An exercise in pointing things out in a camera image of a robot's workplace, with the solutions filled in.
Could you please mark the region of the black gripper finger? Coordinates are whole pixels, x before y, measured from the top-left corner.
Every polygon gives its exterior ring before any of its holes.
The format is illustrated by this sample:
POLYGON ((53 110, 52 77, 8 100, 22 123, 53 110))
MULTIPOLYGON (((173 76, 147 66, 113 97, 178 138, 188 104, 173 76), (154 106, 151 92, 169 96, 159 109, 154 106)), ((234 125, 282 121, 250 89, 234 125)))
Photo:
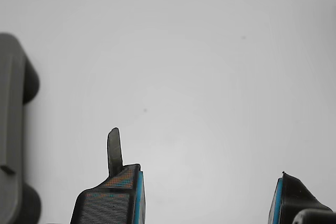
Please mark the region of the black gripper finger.
POLYGON ((322 204, 296 177, 285 172, 277 181, 269 224, 335 224, 335 211, 322 204))
POLYGON ((107 137, 109 175, 76 199, 71 223, 145 223, 144 176, 140 164, 123 165, 120 132, 107 137))

